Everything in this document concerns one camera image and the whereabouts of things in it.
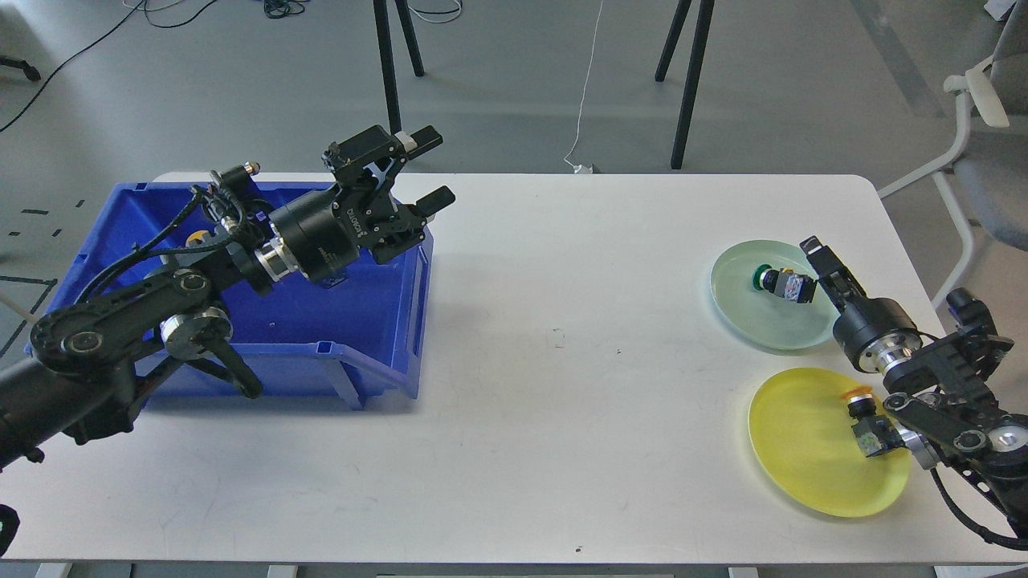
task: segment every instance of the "light green plate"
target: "light green plate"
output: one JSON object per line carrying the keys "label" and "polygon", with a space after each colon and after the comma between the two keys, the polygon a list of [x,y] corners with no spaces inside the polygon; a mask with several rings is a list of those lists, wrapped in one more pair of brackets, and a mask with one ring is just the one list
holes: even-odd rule
{"label": "light green plate", "polygon": [[710,293],[728,324],[747,339],[774,350],[802,350],[824,342],[832,336],[839,313],[821,287],[814,300],[804,304],[759,291],[754,288],[754,272],[764,263],[816,277],[798,246],[746,241],[731,247],[710,272]]}

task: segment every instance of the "table leg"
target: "table leg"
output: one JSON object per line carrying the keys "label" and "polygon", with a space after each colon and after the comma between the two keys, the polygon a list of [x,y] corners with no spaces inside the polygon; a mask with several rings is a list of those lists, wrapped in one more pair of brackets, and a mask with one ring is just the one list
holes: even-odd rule
{"label": "table leg", "polygon": [[297,566],[271,565],[267,567],[267,578],[296,578]]}
{"label": "table leg", "polygon": [[410,52],[410,65],[414,68],[414,76],[425,76],[421,51],[417,48],[417,37],[414,36],[414,23],[410,20],[407,0],[396,0],[396,9],[400,12],[400,26],[403,28],[403,39],[407,41],[407,51]]}
{"label": "table leg", "polygon": [[68,562],[45,562],[39,565],[36,571],[36,578],[68,578],[71,572],[71,563]]}
{"label": "table leg", "polygon": [[386,0],[372,0],[372,3],[375,7],[375,30],[378,33],[378,57],[382,63],[389,129],[395,135],[403,129],[400,124],[400,99],[396,94],[396,68],[393,66],[393,41],[389,35],[389,13],[386,11]]}
{"label": "table leg", "polygon": [[667,40],[664,41],[664,51],[660,53],[657,73],[653,75],[657,82],[663,82],[664,77],[667,76],[667,67],[671,65],[671,57],[674,56],[674,47],[678,45],[678,38],[682,37],[682,26],[686,24],[686,15],[689,14],[689,6],[692,3],[693,0],[678,0],[678,6],[674,9],[671,29],[667,31]]}
{"label": "table leg", "polygon": [[693,105],[696,104],[696,88],[700,82],[700,68],[703,66],[703,52],[706,50],[712,14],[713,0],[700,0],[696,35],[693,36],[693,51],[689,58],[689,72],[686,73],[686,91],[682,95],[678,128],[674,133],[674,147],[671,150],[671,169],[682,169],[682,158],[686,155],[686,139],[689,137],[689,124],[693,119]]}

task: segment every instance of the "white cable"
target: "white cable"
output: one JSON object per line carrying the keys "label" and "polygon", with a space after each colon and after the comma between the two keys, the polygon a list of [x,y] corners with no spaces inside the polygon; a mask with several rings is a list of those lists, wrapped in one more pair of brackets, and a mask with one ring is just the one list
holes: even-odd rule
{"label": "white cable", "polygon": [[564,155],[564,162],[566,162],[572,169],[577,169],[577,167],[571,160],[567,160],[567,157],[575,152],[575,147],[578,146],[579,136],[582,134],[582,109],[585,107],[585,91],[589,86],[589,73],[592,72],[592,58],[596,56],[596,33],[599,32],[599,16],[602,13],[603,0],[599,0],[599,10],[596,12],[596,27],[592,30],[592,49],[589,51],[589,68],[585,71],[585,83],[582,84],[582,102],[579,103],[579,119],[575,127],[575,142],[572,144],[572,149]]}
{"label": "white cable", "polygon": [[160,10],[163,10],[166,8],[171,8],[172,6],[177,6],[183,2],[185,2],[185,0],[175,0],[171,4],[166,4],[159,8],[137,8],[136,6],[130,6],[128,0],[121,0],[121,5],[124,6],[125,8],[132,8],[137,12],[142,12],[143,10],[146,10],[147,12],[159,12]]}
{"label": "white cable", "polygon": [[14,301],[14,299],[11,299],[10,297],[4,295],[3,293],[0,293],[0,303],[3,303],[8,308],[10,308],[11,311],[16,313],[21,317],[25,318],[25,320],[28,321],[29,323],[35,323],[39,321],[38,317],[26,311],[22,305],[17,304],[17,302]]}
{"label": "white cable", "polygon": [[456,19],[461,17],[461,14],[464,12],[464,0],[452,0],[452,2],[454,4],[456,4],[456,10],[451,10],[451,11],[454,11],[456,13],[454,13],[452,17],[444,20],[444,21],[432,21],[432,20],[429,20],[429,19],[425,17],[425,15],[421,13],[421,12],[428,13],[428,11],[426,11],[426,10],[418,10],[417,8],[410,8],[409,5],[408,5],[408,8],[410,8],[411,12],[414,12],[415,16],[421,19],[423,21],[425,21],[425,22],[427,22],[429,24],[449,24],[449,23],[455,21]]}

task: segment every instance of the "white chair armrest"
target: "white chair armrest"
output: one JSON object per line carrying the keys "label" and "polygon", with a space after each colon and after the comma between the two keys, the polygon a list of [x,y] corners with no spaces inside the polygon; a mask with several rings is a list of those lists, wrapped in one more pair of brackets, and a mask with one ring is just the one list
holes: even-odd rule
{"label": "white chair armrest", "polygon": [[989,127],[1005,129],[1011,125],[1011,119],[1006,116],[1003,103],[999,102],[992,82],[985,75],[985,69],[991,65],[992,57],[989,57],[967,69],[963,76],[950,76],[943,83],[943,89],[947,93],[967,91],[975,102],[975,108],[982,115],[982,120]]}

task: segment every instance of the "black stand leg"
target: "black stand leg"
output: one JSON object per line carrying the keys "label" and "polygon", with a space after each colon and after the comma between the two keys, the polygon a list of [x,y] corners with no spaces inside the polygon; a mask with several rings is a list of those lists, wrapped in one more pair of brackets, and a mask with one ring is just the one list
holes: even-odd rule
{"label": "black stand leg", "polygon": [[410,20],[407,0],[396,0],[396,9],[400,12],[400,26],[403,28],[403,39],[407,41],[407,51],[410,52],[410,65],[414,67],[414,76],[425,76],[421,51],[417,49],[417,37],[414,36],[414,23]]}
{"label": "black stand leg", "polygon": [[686,155],[686,139],[689,138],[689,124],[693,119],[693,105],[696,104],[696,88],[700,82],[700,68],[703,67],[712,14],[713,0],[700,0],[693,51],[689,59],[689,72],[686,73],[686,91],[682,95],[682,110],[678,112],[678,129],[674,133],[674,148],[671,150],[671,169],[682,169],[682,159]]}
{"label": "black stand leg", "polygon": [[663,82],[667,76],[667,67],[671,64],[674,47],[678,44],[678,37],[682,36],[682,26],[686,24],[686,15],[689,14],[689,6],[692,3],[692,0],[678,0],[678,7],[674,9],[671,29],[667,31],[667,40],[664,41],[664,51],[660,53],[660,62],[657,63],[657,74],[653,75],[657,82]]}
{"label": "black stand leg", "polygon": [[386,0],[372,0],[375,7],[375,30],[378,33],[378,56],[382,62],[382,84],[386,87],[386,110],[389,112],[389,130],[397,134],[400,124],[400,98],[396,94],[396,67],[393,66],[393,41],[389,35],[389,13]]}

